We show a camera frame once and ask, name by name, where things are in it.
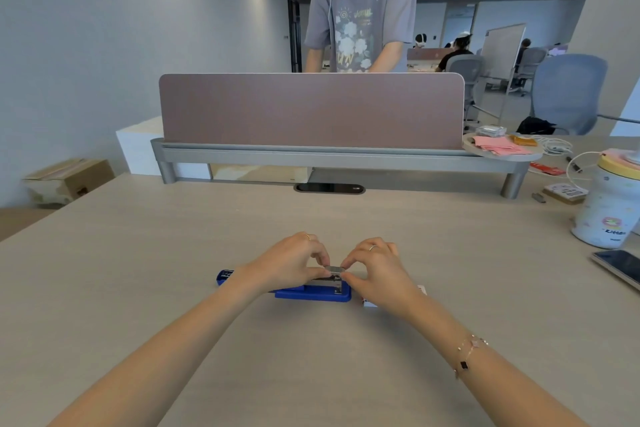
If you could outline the person's left hand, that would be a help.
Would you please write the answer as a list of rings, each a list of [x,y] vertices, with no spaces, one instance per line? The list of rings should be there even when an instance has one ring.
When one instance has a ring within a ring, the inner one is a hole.
[[[302,267],[329,266],[329,254],[317,236],[298,232],[273,245],[244,270],[256,290],[267,293],[304,285],[296,284],[296,271]]]

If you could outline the person's right hand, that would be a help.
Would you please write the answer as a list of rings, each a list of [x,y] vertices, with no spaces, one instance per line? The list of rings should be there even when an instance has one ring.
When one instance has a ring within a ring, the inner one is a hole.
[[[396,245],[380,237],[356,245],[340,267],[344,269],[341,277],[354,274],[367,279],[367,293],[359,294],[398,318],[409,320],[425,298],[404,269]]]

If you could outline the blue stapler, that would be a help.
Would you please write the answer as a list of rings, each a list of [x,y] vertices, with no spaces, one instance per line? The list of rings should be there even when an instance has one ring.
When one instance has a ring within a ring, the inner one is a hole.
[[[340,267],[326,267],[331,277],[319,278],[299,287],[270,291],[276,298],[286,300],[308,300],[316,302],[346,303],[351,300],[351,287],[344,282]]]

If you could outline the person's right forearm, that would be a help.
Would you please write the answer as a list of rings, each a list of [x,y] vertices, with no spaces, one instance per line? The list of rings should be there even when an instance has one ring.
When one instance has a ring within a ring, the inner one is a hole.
[[[430,296],[415,306],[408,322],[442,356],[496,427],[589,427]]]

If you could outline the person's left forearm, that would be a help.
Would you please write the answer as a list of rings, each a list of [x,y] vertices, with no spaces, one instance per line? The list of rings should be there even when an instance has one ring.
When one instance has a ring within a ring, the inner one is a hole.
[[[244,266],[133,351],[47,427],[157,427],[228,327],[265,291]]]

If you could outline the grey metal divider base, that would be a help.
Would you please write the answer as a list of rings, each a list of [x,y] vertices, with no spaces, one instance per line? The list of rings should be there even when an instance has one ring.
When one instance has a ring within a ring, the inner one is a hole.
[[[472,134],[462,137],[463,149],[331,148],[250,146],[150,141],[164,183],[175,183],[175,164],[318,167],[370,171],[480,172],[506,175],[500,195],[515,199],[529,166],[543,157],[543,148],[530,154],[498,156],[477,148]]]

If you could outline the mauve desk divider panel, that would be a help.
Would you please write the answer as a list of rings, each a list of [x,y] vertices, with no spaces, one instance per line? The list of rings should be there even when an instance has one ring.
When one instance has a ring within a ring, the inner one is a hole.
[[[312,148],[461,149],[456,73],[166,74],[170,142]]]

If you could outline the pink cloth pile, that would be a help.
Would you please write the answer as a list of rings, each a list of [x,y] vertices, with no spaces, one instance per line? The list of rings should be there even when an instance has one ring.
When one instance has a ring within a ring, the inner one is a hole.
[[[508,137],[488,137],[475,135],[473,143],[476,148],[497,156],[531,155],[532,151],[515,144]]]

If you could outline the white low cabinet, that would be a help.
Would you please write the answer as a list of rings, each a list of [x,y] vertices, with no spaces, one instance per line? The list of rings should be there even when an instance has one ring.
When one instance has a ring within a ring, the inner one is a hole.
[[[116,136],[131,174],[161,176],[150,143],[164,136],[161,116],[118,130]],[[178,178],[211,180],[206,164],[179,163],[174,168]]]

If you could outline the small printed card box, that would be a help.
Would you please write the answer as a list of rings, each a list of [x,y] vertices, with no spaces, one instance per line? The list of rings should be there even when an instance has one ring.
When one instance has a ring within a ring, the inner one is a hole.
[[[588,190],[576,187],[570,183],[553,183],[546,185],[542,189],[542,193],[569,205],[580,204],[588,196]]]

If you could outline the grey office chair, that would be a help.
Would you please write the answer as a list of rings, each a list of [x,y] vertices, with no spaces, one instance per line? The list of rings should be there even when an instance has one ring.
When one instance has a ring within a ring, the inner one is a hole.
[[[464,124],[479,124],[479,110],[475,106],[475,88],[484,75],[486,62],[484,57],[475,54],[458,55],[450,58],[446,64],[446,73],[461,75],[465,88],[463,96]]]

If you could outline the black bag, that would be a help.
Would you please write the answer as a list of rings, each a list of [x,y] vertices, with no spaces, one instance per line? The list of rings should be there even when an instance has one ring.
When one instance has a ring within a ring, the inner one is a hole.
[[[516,130],[520,135],[553,135],[556,125],[534,116],[526,117]]]

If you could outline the brown cardboard box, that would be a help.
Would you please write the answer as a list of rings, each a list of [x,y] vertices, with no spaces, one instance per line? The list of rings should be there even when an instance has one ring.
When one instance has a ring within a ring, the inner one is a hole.
[[[36,206],[65,206],[115,178],[106,159],[71,158],[22,179]]]

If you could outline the white rolling whiteboard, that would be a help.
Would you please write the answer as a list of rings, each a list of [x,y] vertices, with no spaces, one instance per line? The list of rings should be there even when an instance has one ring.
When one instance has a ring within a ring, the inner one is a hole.
[[[482,92],[486,90],[487,85],[500,87],[502,83],[505,83],[506,86],[500,110],[497,114],[480,106],[483,96],[476,101],[474,108],[478,112],[496,119],[498,124],[502,121],[508,90],[515,75],[516,59],[524,38],[525,29],[526,23],[489,29],[486,32],[480,52],[480,56],[484,60],[484,70],[479,81]]]

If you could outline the blue office chair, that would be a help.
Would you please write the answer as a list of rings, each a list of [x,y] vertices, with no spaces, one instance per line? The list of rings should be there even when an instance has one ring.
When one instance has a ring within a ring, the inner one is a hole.
[[[599,111],[607,70],[607,62],[594,55],[569,53],[546,59],[532,79],[530,116],[555,124],[558,135],[586,135],[600,118],[640,124]]]

